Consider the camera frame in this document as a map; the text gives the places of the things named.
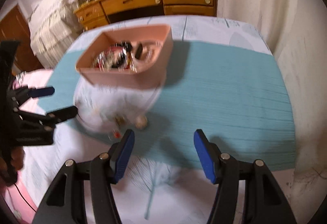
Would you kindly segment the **person's left hand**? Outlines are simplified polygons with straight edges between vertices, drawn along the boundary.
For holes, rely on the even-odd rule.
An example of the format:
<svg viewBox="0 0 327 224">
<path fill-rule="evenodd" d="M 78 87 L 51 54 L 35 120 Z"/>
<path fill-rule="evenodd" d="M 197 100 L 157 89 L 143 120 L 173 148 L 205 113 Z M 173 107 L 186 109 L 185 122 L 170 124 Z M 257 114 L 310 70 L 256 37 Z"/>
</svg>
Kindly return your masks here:
<svg viewBox="0 0 327 224">
<path fill-rule="evenodd" d="M 10 164 L 15 171 L 23 168 L 25 152 L 22 147 L 15 147 L 11 150 Z M 8 165 L 3 158 L 1 158 L 1 180 L 5 181 L 8 175 Z"/>
</svg>

